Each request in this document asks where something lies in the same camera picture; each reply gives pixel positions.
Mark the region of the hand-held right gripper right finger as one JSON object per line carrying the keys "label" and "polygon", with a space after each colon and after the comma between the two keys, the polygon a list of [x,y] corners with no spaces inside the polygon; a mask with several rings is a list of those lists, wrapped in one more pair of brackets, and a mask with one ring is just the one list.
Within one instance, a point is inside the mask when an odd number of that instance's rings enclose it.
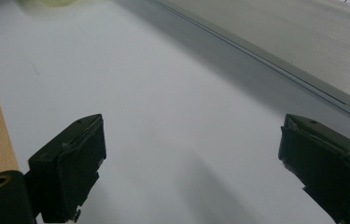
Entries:
{"label": "hand-held right gripper right finger", "polygon": [[336,224],[350,224],[350,139],[291,114],[281,132],[279,160]]}

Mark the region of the white wire shelf rack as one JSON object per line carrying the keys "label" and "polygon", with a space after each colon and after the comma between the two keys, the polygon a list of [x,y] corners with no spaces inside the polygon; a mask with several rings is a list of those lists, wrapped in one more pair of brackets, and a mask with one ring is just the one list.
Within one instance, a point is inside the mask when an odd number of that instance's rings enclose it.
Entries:
{"label": "white wire shelf rack", "polygon": [[114,0],[277,111],[350,122],[350,5],[339,0]]}

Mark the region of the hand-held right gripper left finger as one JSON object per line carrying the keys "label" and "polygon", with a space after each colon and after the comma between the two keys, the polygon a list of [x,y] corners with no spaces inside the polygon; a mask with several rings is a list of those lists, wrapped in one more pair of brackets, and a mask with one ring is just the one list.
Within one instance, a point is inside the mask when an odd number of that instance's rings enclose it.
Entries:
{"label": "hand-held right gripper left finger", "polygon": [[29,160],[27,187],[33,213],[46,223],[77,221],[106,159],[100,114],[78,119]]}

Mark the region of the yellow-green round plate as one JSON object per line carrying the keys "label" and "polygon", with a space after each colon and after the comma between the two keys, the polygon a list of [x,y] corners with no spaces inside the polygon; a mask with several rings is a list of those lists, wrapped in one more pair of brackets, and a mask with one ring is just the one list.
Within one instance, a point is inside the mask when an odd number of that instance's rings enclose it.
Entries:
{"label": "yellow-green round plate", "polygon": [[67,7],[78,0],[17,0],[25,6],[33,7]]}

